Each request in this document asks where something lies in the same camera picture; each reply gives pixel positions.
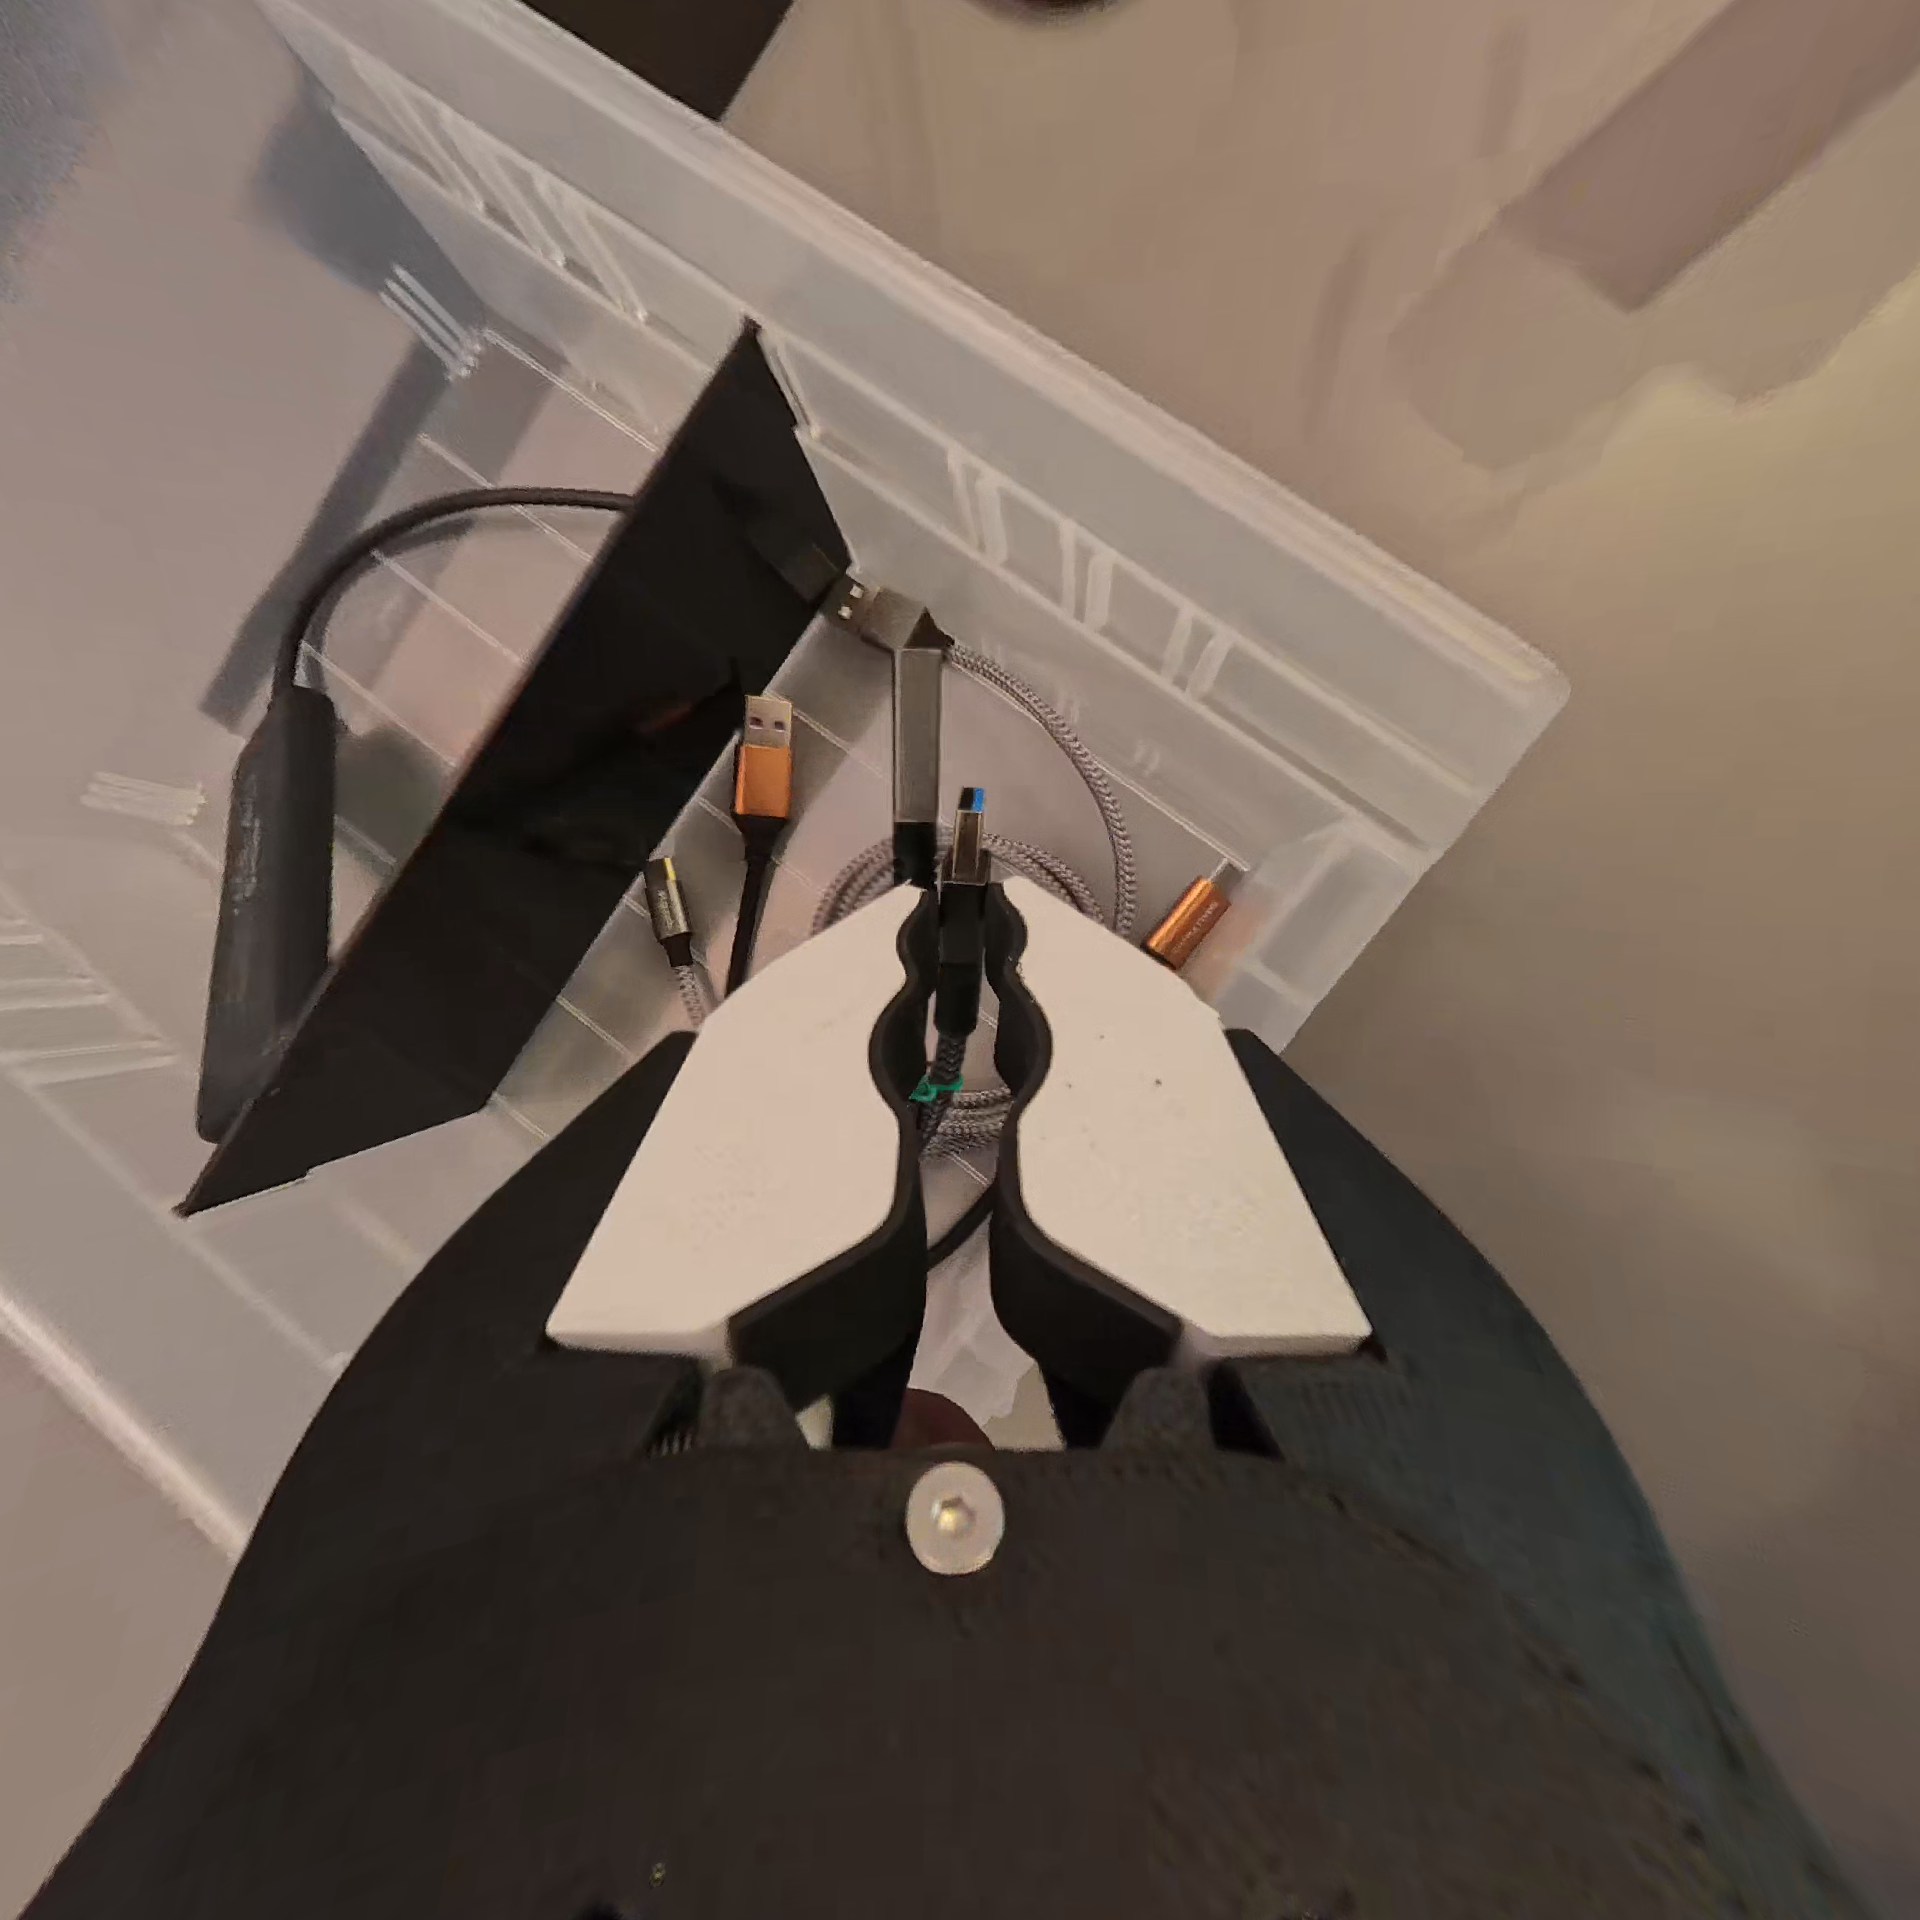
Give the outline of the black bin divider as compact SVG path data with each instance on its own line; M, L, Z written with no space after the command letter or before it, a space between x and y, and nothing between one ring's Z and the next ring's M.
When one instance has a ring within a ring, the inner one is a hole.
M327 955L179 1217L480 1113L738 736L744 699L768 688L850 568L755 322L644 479L567 502L608 511L608 540L417 845ZM289 611L272 688L317 684L294 647L383 537L476 508L468 489L352 534Z

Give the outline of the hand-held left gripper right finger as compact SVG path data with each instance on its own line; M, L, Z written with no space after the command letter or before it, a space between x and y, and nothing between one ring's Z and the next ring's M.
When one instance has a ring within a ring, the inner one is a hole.
M1256 1036L1026 879L987 889L984 973L1011 1099L990 1295L1067 1447L1100 1445L1144 1371L1368 1346L1373 1320L1258 1110Z

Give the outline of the slim black usb hub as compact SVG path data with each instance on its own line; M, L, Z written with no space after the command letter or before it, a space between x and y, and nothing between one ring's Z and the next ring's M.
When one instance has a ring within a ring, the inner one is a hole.
M274 684L227 801L195 1132L218 1145L272 1078L331 955L341 718Z

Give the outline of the clear plastic bin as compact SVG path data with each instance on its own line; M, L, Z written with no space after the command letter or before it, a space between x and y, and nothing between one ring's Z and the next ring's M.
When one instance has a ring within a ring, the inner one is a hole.
M400 1276L679 1017L638 882L505 1026L480 1119L175 1212L227 783L268 618L432 486L641 483L735 335L851 568L1080 727L1146 838L1254 865L1202 957L1286 1046L1568 699L1475 609L917 259L760 111L906 142L1061 108L1019 209L1144 241L1225 114L1233 8L1045 26L797 2L704 121L518 2L2 2L2 1344L238 1555Z

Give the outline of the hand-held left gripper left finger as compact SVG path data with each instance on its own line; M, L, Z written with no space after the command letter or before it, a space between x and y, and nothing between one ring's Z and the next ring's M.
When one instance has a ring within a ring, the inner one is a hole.
M547 1341L768 1371L833 1442L892 1442L926 1315L934 894L884 894L689 1039Z

